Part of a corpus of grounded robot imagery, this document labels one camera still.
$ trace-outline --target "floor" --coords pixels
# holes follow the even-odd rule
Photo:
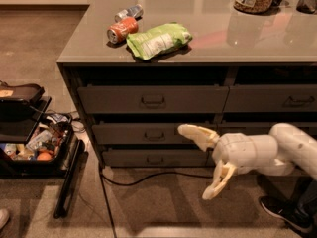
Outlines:
[[[55,62],[83,14],[80,10],[0,10],[0,80],[12,85],[37,83],[52,98],[49,110],[75,112]],[[0,208],[7,207],[11,214],[0,238],[301,237],[258,203],[266,194],[298,196],[299,182],[307,179],[301,170],[288,177],[235,176],[220,195],[203,200],[212,168],[106,167],[99,172],[86,134],[77,136],[84,141],[88,158],[77,169],[67,215],[53,217],[63,178],[0,178]],[[137,182],[153,174],[157,175]],[[307,237],[316,234],[314,230]]]

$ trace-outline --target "clutter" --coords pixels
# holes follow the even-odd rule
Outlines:
[[[48,115],[27,144],[5,143],[0,144],[0,148],[13,161],[51,161],[57,157],[60,145],[68,134],[65,125],[70,124],[69,120],[61,114]]]

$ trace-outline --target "green snack bag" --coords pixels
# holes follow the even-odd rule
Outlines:
[[[160,54],[171,53],[187,45],[191,34],[178,23],[167,23],[144,33],[129,34],[127,44],[136,58],[149,60]]]

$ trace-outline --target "can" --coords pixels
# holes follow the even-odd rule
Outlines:
[[[138,19],[143,15],[143,12],[144,12],[144,10],[143,10],[141,4],[136,4],[134,6],[131,6],[127,9],[124,9],[124,10],[118,12],[115,15],[115,21],[119,22],[127,17],[134,17],[135,19]]]
[[[109,41],[119,44],[126,40],[128,34],[137,33],[139,30],[138,22],[134,17],[127,17],[111,25],[107,30]]]

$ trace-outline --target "dresser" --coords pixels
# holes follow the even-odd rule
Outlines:
[[[262,15],[234,0],[94,0],[57,64],[102,168],[208,167],[180,136],[188,123],[220,135],[267,134],[278,122],[317,136],[317,19],[283,0]],[[135,4],[139,32],[169,22],[188,29],[187,47],[135,59],[107,28]]]

